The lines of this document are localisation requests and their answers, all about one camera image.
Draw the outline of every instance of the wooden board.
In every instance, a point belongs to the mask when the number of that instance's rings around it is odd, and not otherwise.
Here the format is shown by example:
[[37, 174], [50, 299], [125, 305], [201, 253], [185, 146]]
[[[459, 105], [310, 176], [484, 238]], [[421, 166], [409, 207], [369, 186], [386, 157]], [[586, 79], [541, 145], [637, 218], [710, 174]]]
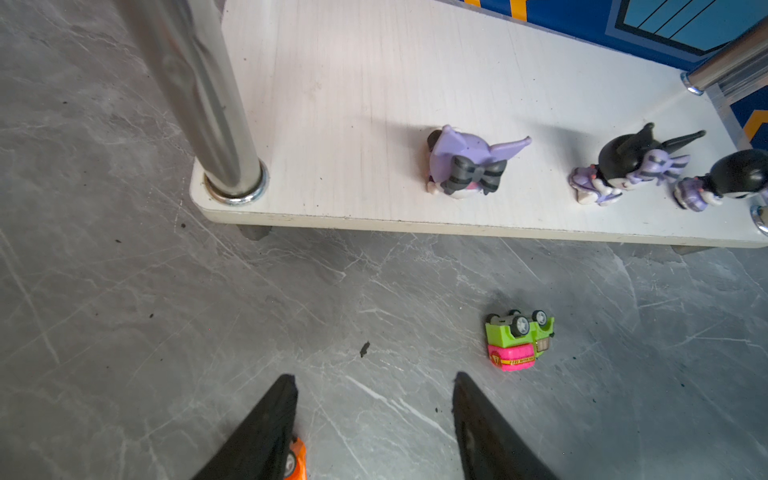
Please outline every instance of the wooden board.
[[[619, 134], [656, 123], [686, 174], [736, 149], [706, 97], [680, 72], [630, 55], [436, 0], [228, 0], [222, 29], [257, 151], [264, 196], [242, 207], [210, 198], [195, 165], [190, 192], [221, 223], [762, 247], [749, 202], [696, 214], [669, 187], [644, 186], [609, 207], [582, 206], [574, 167]], [[425, 190], [436, 127], [489, 143], [531, 135], [496, 194]]]

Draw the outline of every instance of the metal ring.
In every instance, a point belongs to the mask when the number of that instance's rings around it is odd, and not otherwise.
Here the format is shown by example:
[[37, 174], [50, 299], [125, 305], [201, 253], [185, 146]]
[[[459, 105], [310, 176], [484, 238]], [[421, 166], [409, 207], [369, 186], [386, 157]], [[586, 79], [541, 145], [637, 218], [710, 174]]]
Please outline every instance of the metal ring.
[[750, 207], [750, 213], [752, 214], [752, 221], [757, 226], [757, 229], [763, 232], [763, 235], [768, 235], [768, 226], [765, 224], [765, 222], [763, 222], [763, 218], [760, 216], [760, 214], [763, 212], [763, 208], [768, 207], [753, 205]]
[[687, 88], [690, 93], [695, 95], [702, 95], [704, 93], [704, 90], [699, 90], [694, 84], [690, 83], [690, 80], [688, 79], [688, 73], [681, 73], [680, 80], [683, 81], [683, 85], [685, 85], [685, 88]]
[[264, 194], [266, 186], [270, 182], [270, 175], [266, 170], [266, 165], [261, 161], [261, 159], [259, 159], [259, 164], [261, 165], [261, 180], [259, 181], [259, 184], [256, 185], [256, 188], [254, 188], [250, 193], [240, 197], [228, 197], [227, 195], [222, 194], [219, 189], [217, 189], [210, 182], [210, 180], [208, 180], [208, 176], [205, 173], [203, 173], [203, 184], [205, 184], [205, 187], [208, 190], [208, 194], [222, 204], [238, 207], [240, 205], [253, 202], [258, 200], [259, 197]]

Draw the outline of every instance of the gray marble floor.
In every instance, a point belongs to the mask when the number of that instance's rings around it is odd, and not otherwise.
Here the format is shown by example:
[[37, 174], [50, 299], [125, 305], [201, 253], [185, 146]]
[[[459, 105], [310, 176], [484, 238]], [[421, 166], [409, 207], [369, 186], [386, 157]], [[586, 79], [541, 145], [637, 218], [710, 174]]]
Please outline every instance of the gray marble floor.
[[[458, 370], [564, 480], [768, 477], [768, 252], [250, 242], [190, 204], [190, 148], [109, 2], [0, 17], [0, 477], [184, 480], [292, 372], [310, 478], [461, 478]], [[513, 306], [557, 337], [503, 373], [482, 319]]]

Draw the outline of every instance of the bow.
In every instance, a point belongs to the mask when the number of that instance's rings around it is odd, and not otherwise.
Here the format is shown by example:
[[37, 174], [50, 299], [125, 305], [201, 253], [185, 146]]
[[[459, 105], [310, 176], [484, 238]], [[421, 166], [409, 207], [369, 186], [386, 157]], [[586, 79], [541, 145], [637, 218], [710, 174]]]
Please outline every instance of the bow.
[[502, 180], [506, 167], [506, 160], [477, 165], [467, 157], [454, 155], [451, 163], [451, 177], [444, 180], [440, 186], [448, 195], [451, 195], [458, 190], [464, 190], [474, 182], [480, 184], [483, 194], [492, 194], [498, 190], [498, 184]]
[[670, 157], [666, 151], [653, 149], [643, 156], [643, 163], [640, 168], [629, 173], [627, 179], [632, 184], [647, 182], [654, 178], [658, 180], [657, 185], [661, 185], [664, 180], [673, 183], [683, 173], [683, 169], [689, 161], [690, 155]]

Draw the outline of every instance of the black and purple figurine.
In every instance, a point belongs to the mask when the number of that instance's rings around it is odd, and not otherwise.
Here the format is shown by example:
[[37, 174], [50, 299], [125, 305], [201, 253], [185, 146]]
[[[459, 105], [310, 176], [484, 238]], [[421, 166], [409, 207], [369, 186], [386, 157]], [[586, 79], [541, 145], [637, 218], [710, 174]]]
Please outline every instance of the black and purple figurine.
[[653, 129], [654, 124], [649, 123], [636, 134], [616, 137], [600, 151], [597, 165], [575, 168], [568, 183], [576, 190], [578, 203], [604, 207], [618, 201], [625, 191], [652, 180], [657, 185], [674, 183], [690, 156], [671, 154], [707, 133], [702, 130], [660, 143], [654, 140]]
[[508, 144], [488, 145], [476, 135], [462, 134], [446, 125], [427, 138], [429, 180], [427, 191], [466, 198], [498, 189], [507, 160], [531, 144], [531, 138]]
[[724, 197], [748, 198], [761, 194], [768, 202], [768, 151], [743, 150], [715, 162], [703, 177], [686, 177], [674, 188], [682, 208], [701, 212], [720, 205]]

